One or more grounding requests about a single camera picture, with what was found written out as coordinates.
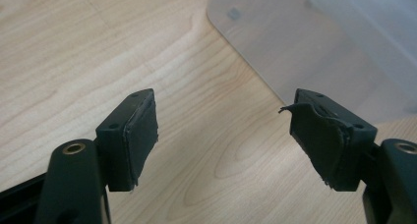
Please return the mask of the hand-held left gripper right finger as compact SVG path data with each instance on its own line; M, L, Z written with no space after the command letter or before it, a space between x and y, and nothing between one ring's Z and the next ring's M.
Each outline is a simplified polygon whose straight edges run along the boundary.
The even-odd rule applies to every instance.
M354 192L361 180L361 160L369 153L377 129L329 97L307 89L295 92L290 135L308 155L325 184Z

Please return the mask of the clear plastic storage box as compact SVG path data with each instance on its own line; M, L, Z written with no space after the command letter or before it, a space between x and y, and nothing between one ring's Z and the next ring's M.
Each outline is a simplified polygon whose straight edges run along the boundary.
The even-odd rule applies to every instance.
M417 116L417 0L208 0L207 12L286 104L306 88L372 123Z

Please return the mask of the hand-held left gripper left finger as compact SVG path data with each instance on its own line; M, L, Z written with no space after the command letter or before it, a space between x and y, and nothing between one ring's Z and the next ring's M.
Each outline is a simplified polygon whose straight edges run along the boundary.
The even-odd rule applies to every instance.
M139 182L149 153L158 140L152 88L128 95L95 129L104 157L104 176L111 192L129 192Z

